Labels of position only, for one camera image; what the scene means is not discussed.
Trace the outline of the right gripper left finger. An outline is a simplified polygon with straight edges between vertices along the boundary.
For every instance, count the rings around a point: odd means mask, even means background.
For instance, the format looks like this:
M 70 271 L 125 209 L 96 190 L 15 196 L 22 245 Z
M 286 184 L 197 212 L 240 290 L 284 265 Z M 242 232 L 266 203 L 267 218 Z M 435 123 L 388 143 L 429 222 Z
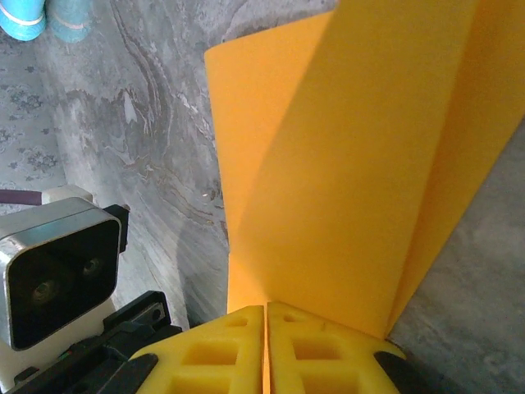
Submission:
M 136 394 L 263 394 L 264 308 L 249 306 L 138 350 L 158 362 Z

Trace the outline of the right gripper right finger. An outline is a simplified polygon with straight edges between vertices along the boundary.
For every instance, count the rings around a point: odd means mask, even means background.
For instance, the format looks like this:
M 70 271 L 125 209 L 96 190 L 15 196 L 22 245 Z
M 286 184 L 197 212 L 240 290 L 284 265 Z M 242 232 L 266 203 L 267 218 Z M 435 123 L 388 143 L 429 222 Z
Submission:
M 267 304 L 271 394 L 401 394 L 375 358 L 397 347 L 280 302 Z

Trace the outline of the light blue cylinder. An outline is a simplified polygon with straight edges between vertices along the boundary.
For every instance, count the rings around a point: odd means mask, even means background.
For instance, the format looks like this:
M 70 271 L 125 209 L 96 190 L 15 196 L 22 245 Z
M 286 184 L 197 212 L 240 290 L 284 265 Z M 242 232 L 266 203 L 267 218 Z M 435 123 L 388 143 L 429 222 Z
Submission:
M 13 39 L 30 41 L 41 35 L 47 24 L 46 0 L 0 0 L 0 28 Z

